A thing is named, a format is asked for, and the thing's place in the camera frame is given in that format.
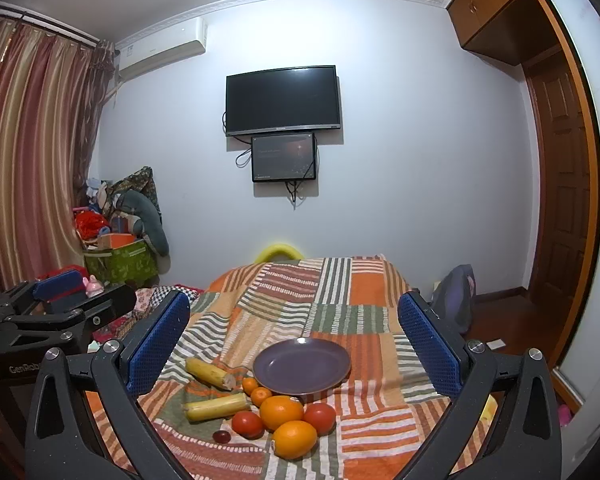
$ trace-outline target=yellow object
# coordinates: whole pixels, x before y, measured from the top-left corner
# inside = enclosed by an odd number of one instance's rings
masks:
[[[195,357],[187,357],[185,368],[194,377],[201,379],[221,390],[231,391],[235,388],[235,377],[217,366],[205,363]]]
[[[271,393],[271,390],[268,388],[265,388],[264,386],[258,386],[251,392],[251,402],[260,407],[264,400],[272,395],[273,394]]]
[[[302,404],[286,395],[269,397],[260,405],[260,418],[273,431],[290,420],[302,420],[303,416]]]
[[[252,391],[258,387],[258,381],[253,377],[245,377],[242,380],[242,390],[247,394],[251,395]]]
[[[304,420],[285,422],[273,433],[273,452],[280,458],[293,460],[311,451],[318,440],[315,428]]]
[[[278,255],[287,256],[289,260],[302,260],[304,256],[298,252],[297,249],[287,244],[273,244],[264,249],[254,261],[254,264],[263,264],[265,262],[271,262],[274,256]]]
[[[493,396],[489,396],[487,398],[487,403],[484,405],[484,409],[482,410],[482,415],[480,416],[480,420],[485,422],[491,422],[493,417],[496,415],[496,410],[498,409],[498,403]]]
[[[230,416],[241,410],[248,410],[249,401],[245,394],[234,394],[219,399],[187,402],[182,407],[189,422],[198,422]]]

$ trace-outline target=dark red grape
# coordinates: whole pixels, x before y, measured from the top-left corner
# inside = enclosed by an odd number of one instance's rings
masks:
[[[231,441],[231,433],[225,430],[216,431],[211,436],[218,444],[228,444]]]

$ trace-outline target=red plastic bag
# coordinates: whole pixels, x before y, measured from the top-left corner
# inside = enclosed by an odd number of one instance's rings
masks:
[[[82,240],[93,240],[98,237],[98,232],[103,227],[109,227],[109,222],[100,213],[95,211],[80,211],[75,216],[75,228]]]

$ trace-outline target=blue gripper pad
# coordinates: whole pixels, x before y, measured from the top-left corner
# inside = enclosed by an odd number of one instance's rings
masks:
[[[33,288],[32,294],[36,300],[51,301],[53,298],[66,292],[72,292],[77,288],[84,289],[82,275],[78,270],[72,269],[38,282]]]
[[[154,387],[164,364],[189,322],[189,298],[182,292],[171,300],[160,319],[129,359],[126,390],[133,396],[147,394]]]
[[[398,302],[398,321],[433,387],[440,395],[455,399],[462,389],[458,360],[408,294]]]

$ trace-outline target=orange box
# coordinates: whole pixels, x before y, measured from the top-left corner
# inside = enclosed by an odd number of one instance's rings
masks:
[[[125,233],[109,233],[98,237],[98,248],[102,249],[117,249],[125,245],[132,244],[136,241],[136,237]]]

